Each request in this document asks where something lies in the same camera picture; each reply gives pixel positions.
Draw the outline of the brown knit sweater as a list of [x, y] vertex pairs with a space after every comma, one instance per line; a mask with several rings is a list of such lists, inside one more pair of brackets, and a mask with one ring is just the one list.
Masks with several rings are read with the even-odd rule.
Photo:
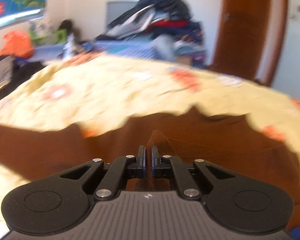
[[252, 129], [246, 117], [205, 116], [192, 107], [182, 115], [131, 117], [119, 129], [84, 137], [72, 124], [60, 131], [35, 132], [0, 126], [0, 163], [28, 180], [38, 180], [94, 158], [111, 162], [157, 146], [160, 154], [184, 162], [204, 159], [285, 190], [295, 208], [288, 228], [300, 228], [300, 164], [283, 142]]

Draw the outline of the dark clothes at bedside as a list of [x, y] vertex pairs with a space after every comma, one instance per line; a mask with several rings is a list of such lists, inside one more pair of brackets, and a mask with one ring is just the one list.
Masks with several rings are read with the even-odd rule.
[[0, 100], [44, 68], [41, 62], [28, 62], [12, 55], [0, 56]]

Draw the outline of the pile of clothes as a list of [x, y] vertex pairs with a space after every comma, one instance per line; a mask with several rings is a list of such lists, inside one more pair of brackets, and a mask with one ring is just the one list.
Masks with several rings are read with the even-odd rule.
[[192, 19], [183, 0], [139, 0], [108, 23], [97, 41], [149, 41], [159, 57], [175, 61], [185, 57], [191, 66], [205, 68], [202, 24]]

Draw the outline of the grey board behind clothes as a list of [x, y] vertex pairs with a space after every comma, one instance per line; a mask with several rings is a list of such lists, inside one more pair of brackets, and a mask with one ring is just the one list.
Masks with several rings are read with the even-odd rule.
[[124, 12], [132, 9], [136, 3], [136, 0], [115, 0], [106, 2], [106, 27]]

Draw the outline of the yellow patterned bed quilt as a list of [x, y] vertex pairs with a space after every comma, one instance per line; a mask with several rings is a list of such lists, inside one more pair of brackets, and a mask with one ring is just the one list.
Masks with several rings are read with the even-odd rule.
[[84, 136], [122, 127], [130, 117], [186, 113], [243, 115], [300, 160], [300, 101], [252, 81], [173, 63], [101, 55], [81, 64], [52, 62], [0, 100], [0, 125]]

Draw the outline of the white wardrobe sliding door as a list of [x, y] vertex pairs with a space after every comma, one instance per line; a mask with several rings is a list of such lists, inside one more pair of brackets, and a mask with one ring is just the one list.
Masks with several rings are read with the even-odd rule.
[[300, 100], [300, 0], [288, 0], [285, 41], [271, 86]]

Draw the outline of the orange plastic bag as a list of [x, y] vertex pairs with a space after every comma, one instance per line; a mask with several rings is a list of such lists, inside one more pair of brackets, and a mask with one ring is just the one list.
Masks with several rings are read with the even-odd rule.
[[29, 34], [23, 30], [9, 31], [4, 36], [4, 45], [0, 49], [0, 56], [14, 56], [29, 59], [34, 54]]

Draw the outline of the floral white pillow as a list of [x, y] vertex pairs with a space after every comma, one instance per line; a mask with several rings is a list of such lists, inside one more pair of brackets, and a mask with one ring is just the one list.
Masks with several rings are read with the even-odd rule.
[[51, 21], [46, 18], [37, 18], [29, 21], [30, 37], [35, 46], [53, 44], [56, 42], [56, 32]]

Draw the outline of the brown wooden door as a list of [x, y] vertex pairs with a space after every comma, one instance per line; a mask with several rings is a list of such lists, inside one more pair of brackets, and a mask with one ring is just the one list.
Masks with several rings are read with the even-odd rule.
[[209, 70], [271, 85], [285, 38], [288, 0], [223, 0]]

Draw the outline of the black bag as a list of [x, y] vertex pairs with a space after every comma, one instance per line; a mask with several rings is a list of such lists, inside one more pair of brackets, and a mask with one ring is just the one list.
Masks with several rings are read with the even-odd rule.
[[76, 31], [76, 28], [74, 27], [72, 20], [63, 20], [61, 22], [61, 24], [59, 25], [58, 29], [64, 30], [67, 35], [75, 33], [75, 31]]

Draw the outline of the blue quilted blanket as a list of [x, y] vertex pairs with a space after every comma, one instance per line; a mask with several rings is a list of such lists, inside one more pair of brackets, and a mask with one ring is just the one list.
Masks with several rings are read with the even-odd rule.
[[[133, 57], [144, 60], [160, 60], [175, 62], [176, 56], [171, 49], [164, 49], [153, 41], [96, 41], [84, 42], [83, 48], [88, 52], [100, 51], [110, 55]], [[28, 59], [29, 62], [47, 62], [61, 60], [65, 44], [44, 45], [34, 49], [34, 54]]]

